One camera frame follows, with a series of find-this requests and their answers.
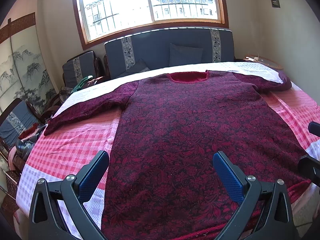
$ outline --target metal screw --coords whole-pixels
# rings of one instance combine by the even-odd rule
[[[283,185],[283,184],[284,184],[284,181],[283,181],[282,179],[278,179],[277,182],[278,182],[278,184],[280,184],[280,185]]]
[[[38,184],[41,185],[42,183],[44,183],[44,179],[39,179]]]
[[[74,175],[72,175],[72,174],[70,174],[70,175],[68,175],[67,176],[67,181],[72,181],[72,180],[74,180],[75,179],[75,176]]]
[[[249,175],[249,176],[248,176],[248,180],[249,180],[249,181],[255,181],[255,180],[256,180],[256,177],[253,176],[253,175]]]

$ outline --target floor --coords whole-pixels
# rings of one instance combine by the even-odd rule
[[[303,236],[311,226],[312,217],[319,201],[320,201],[319,190],[316,190],[313,196],[308,201],[308,203],[293,216],[294,224],[297,227],[300,236]]]

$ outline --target wooden window frame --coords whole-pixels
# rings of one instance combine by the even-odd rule
[[[228,20],[228,10],[226,0],[218,0],[217,3],[219,5],[220,20],[212,20],[212,19],[170,19],[170,20],[162,20],[156,21],[153,23],[139,25],[127,29],[123,29],[120,31],[116,31],[110,34],[106,34],[99,38],[96,38],[92,41],[88,41],[85,24],[82,19],[81,5],[80,0],[72,0],[73,9],[76,18],[76,24],[78,28],[78,33],[82,45],[83,50],[87,50],[95,45],[101,44],[103,42],[111,41],[120,37],[124,37],[127,35],[162,29],[162,28],[171,28],[171,27],[218,27],[218,28],[229,28],[229,20]]]

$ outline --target building window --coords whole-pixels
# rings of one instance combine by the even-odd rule
[[[121,31],[147,25],[160,25],[162,21],[203,22],[224,24],[225,7],[222,0],[74,0],[78,30],[85,44]]]

